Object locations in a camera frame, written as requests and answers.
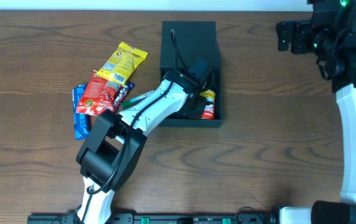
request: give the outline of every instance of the white wall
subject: white wall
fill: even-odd
[[[312,11],[306,0],[0,0],[0,9]]]

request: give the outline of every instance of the barcode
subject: barcode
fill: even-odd
[[[121,83],[124,83],[124,81],[126,80],[125,77],[122,77],[121,75],[119,75],[117,73],[115,73],[113,78]]]

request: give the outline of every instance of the wooden table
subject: wooden table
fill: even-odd
[[[224,123],[156,128],[114,211],[233,213],[339,200],[342,127],[312,54],[278,52],[298,12],[0,11],[0,223],[82,202],[72,88],[121,41],[149,52],[130,97],[157,88],[163,20],[216,21]]]

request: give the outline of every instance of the black box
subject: black box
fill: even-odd
[[[182,119],[173,114],[159,125],[162,127],[217,128],[222,124],[222,81],[221,58],[217,43],[215,22],[163,21],[161,39],[160,74],[163,78],[168,71],[174,71],[175,50],[171,42],[170,30],[176,32],[178,51],[188,67],[198,59],[211,65],[215,74],[212,90],[215,92],[214,119]],[[183,69],[178,60],[178,70]]]

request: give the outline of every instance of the red snack bag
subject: red snack bag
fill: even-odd
[[[78,102],[76,113],[99,115],[108,108],[113,108],[115,96],[121,85],[99,77],[93,71],[92,78]]]

